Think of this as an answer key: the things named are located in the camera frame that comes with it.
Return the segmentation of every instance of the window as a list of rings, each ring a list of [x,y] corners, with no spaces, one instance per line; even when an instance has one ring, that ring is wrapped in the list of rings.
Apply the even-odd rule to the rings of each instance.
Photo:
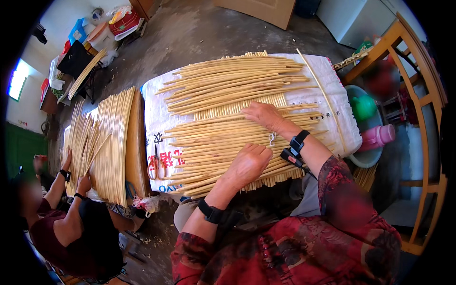
[[[8,94],[14,100],[19,101],[22,89],[24,88],[24,84],[26,82],[28,75],[29,69],[27,63],[20,59],[17,64],[16,70],[13,71],[13,75],[11,76],[10,80],[10,86],[8,88]]]

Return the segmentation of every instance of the pink thermos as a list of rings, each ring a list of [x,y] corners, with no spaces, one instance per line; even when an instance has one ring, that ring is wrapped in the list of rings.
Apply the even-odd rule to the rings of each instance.
[[[392,124],[376,126],[361,133],[363,144],[358,151],[373,150],[383,147],[396,138],[396,132]]]

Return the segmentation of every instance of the bundle of bamboo sticks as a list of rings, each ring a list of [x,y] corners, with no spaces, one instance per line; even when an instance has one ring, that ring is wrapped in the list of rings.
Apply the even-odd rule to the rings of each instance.
[[[285,118],[295,122],[303,129],[322,140],[326,131],[314,130],[319,122],[311,119],[321,116],[319,112],[288,114],[292,110],[317,108],[316,104],[301,104],[278,107]],[[202,119],[177,125],[166,130],[170,135],[163,138],[175,138],[170,145],[183,147],[182,155],[174,156],[185,160],[185,164],[176,168],[184,171],[173,173],[166,179],[174,180],[169,186],[183,184],[177,190],[192,198],[206,196],[217,179],[225,173],[237,153],[246,143],[265,145],[273,151],[273,157],[259,179],[247,185],[244,191],[254,190],[262,185],[273,186],[276,182],[285,181],[289,177],[302,177],[302,170],[280,158],[280,153],[289,142],[276,136],[273,144],[270,141],[271,131],[256,122],[245,120],[245,114],[231,114],[215,118]]]
[[[97,120],[101,121],[101,137],[107,137],[106,146],[93,164],[94,188],[101,198],[127,206],[125,196],[125,147],[131,103],[136,87],[111,95],[98,105]]]
[[[91,115],[82,114],[83,102],[77,103],[71,118],[71,128],[68,145],[72,149],[73,155],[69,171],[70,185],[67,187],[67,194],[73,196],[78,178],[84,176],[99,153],[100,149],[108,139],[109,134],[100,136],[100,121],[95,121]],[[66,156],[66,150],[61,151],[61,161]]]
[[[217,107],[259,100],[286,91],[318,88],[303,85],[286,87],[292,82],[309,81],[304,75],[283,74],[298,72],[303,66],[286,57],[270,57],[266,51],[247,53],[243,57],[228,57],[183,67],[174,73],[180,74],[181,78],[166,82],[165,85],[173,85],[159,89],[156,94],[180,89],[166,98],[168,111],[173,115],[208,113],[211,110],[215,113]]]
[[[370,191],[373,181],[375,180],[375,171],[377,170],[378,163],[370,168],[358,167],[353,173],[353,179],[367,192]]]

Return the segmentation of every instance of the green watering can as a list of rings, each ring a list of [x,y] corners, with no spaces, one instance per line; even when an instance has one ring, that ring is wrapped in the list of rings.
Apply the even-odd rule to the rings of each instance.
[[[369,119],[377,112],[375,100],[367,94],[361,97],[351,97],[350,105],[352,106],[353,115],[357,122]]]

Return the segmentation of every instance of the door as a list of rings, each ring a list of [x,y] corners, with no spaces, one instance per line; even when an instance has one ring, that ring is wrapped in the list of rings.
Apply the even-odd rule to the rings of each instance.
[[[236,10],[286,30],[296,0],[213,0],[215,6]]]
[[[22,166],[26,172],[34,173],[35,155],[47,155],[47,141],[44,136],[6,123],[5,156],[8,177],[14,178],[19,173],[19,166]]]

